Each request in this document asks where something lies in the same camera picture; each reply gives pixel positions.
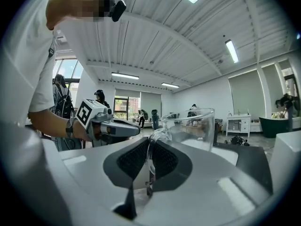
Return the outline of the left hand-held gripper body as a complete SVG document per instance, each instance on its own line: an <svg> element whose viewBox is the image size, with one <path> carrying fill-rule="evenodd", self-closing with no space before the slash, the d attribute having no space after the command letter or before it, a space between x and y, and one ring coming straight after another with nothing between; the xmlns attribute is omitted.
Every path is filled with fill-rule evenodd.
<svg viewBox="0 0 301 226"><path fill-rule="evenodd" d="M83 99L76 113L75 137L108 141L117 137L112 110L93 99Z"/></svg>

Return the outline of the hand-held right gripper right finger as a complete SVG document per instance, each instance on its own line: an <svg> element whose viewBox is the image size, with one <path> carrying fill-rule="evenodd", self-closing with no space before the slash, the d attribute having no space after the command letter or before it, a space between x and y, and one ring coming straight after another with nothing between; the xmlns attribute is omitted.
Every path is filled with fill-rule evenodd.
<svg viewBox="0 0 301 226"><path fill-rule="evenodd" d="M141 213L146 226L247 225L272 189L212 152L157 140L153 195Z"/></svg>

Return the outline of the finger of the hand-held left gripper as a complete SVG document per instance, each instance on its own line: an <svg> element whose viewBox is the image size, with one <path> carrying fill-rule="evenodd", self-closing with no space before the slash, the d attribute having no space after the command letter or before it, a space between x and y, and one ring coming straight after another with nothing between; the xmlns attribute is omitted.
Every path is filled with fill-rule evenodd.
<svg viewBox="0 0 301 226"><path fill-rule="evenodd" d="M112 133L115 137L133 137L140 134L140 127L122 119L112 119Z"/></svg>

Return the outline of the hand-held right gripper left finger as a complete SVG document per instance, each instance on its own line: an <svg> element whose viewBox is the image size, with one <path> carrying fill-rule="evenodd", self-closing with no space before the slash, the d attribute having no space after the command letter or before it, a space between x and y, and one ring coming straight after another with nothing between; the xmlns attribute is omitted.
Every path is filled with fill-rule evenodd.
<svg viewBox="0 0 301 226"><path fill-rule="evenodd" d="M148 138L59 152L43 140L49 172L73 226L137 226L133 182L145 163Z"/></svg>

